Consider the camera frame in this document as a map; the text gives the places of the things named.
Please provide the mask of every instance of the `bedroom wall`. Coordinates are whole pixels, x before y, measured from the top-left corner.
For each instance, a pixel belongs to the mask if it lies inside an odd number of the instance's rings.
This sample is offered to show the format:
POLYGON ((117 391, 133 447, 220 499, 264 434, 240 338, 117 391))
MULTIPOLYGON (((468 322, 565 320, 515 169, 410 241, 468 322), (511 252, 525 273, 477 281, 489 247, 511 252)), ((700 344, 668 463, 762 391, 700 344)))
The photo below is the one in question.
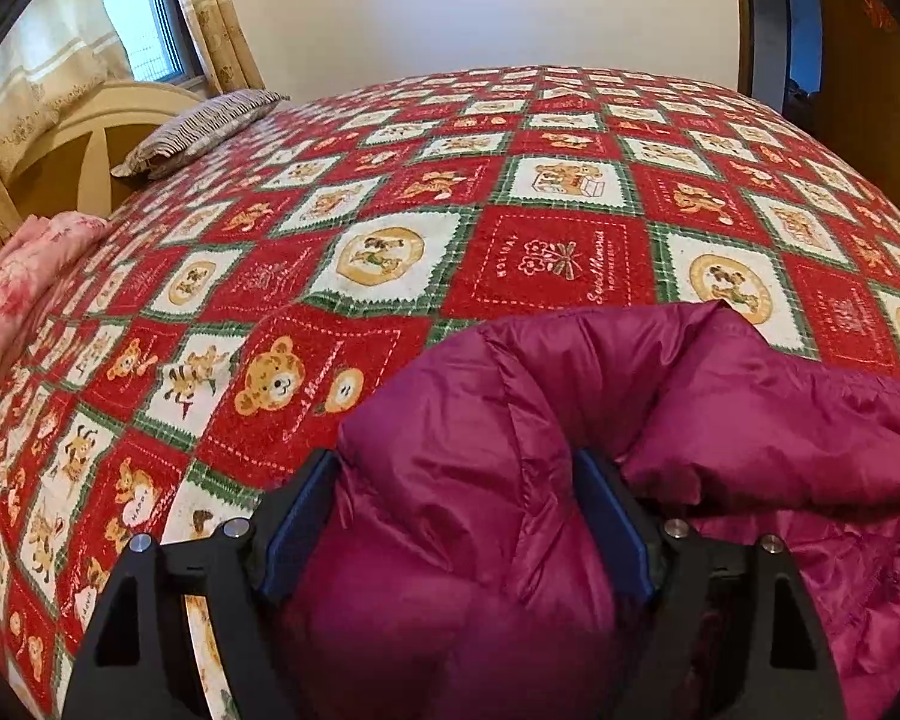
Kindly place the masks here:
POLYGON ((297 101, 538 62, 737 84, 737 0, 233 1, 266 84, 297 101))

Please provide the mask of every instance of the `wooden headboard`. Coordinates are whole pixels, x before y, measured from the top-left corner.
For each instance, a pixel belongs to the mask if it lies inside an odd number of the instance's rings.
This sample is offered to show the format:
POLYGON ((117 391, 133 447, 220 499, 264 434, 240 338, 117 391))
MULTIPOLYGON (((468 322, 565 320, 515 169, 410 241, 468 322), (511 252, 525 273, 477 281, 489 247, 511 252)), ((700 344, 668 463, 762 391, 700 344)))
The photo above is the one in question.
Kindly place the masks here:
POLYGON ((110 168, 160 124, 202 100, 165 83, 106 82, 26 152, 7 184, 18 213, 26 218, 76 209, 108 217, 146 183, 113 178, 110 168))

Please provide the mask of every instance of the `magenta nylon fabric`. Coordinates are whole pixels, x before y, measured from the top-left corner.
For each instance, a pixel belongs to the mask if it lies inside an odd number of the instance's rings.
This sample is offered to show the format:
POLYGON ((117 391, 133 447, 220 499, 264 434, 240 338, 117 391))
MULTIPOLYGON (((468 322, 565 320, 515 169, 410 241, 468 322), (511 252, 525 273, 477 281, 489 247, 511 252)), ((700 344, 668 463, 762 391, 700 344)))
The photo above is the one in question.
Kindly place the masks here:
POLYGON ((769 348, 722 303, 503 319, 341 425, 278 639, 323 720, 587 718, 626 657, 571 447, 703 533, 780 533, 850 720, 900 688, 900 381, 769 348))

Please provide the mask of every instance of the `christmas pattern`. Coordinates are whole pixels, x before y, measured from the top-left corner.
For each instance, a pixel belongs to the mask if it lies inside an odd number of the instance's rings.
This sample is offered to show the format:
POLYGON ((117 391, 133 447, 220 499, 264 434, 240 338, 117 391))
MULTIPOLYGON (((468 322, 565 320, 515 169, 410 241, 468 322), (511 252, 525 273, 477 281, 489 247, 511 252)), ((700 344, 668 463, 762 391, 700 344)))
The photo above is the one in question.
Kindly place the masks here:
POLYGON ((60 717, 130 537, 250 514, 425 347, 508 314, 714 299, 783 352, 900 378, 900 213, 703 81, 481 69, 270 115, 122 205, 2 383, 2 673, 60 717))

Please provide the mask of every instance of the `bolt head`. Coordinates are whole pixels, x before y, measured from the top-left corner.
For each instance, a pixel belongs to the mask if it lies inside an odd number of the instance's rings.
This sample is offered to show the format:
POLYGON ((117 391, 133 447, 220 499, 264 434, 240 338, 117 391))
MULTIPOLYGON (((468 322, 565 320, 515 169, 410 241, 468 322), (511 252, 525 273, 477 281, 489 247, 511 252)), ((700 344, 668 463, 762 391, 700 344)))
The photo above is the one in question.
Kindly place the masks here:
POLYGON ((223 523, 223 536, 240 538, 250 532, 250 521, 246 517, 234 517, 223 523))
POLYGON ((767 533, 760 536, 760 546, 763 547, 770 555, 779 555, 787 548, 786 543, 776 533, 767 533))
POLYGON ((151 547, 151 544, 154 543, 154 537, 149 533, 137 533, 130 540, 130 552, 146 552, 151 547))
POLYGON ((687 538, 690 526, 682 519, 668 519, 663 523, 663 532, 670 538, 687 538))

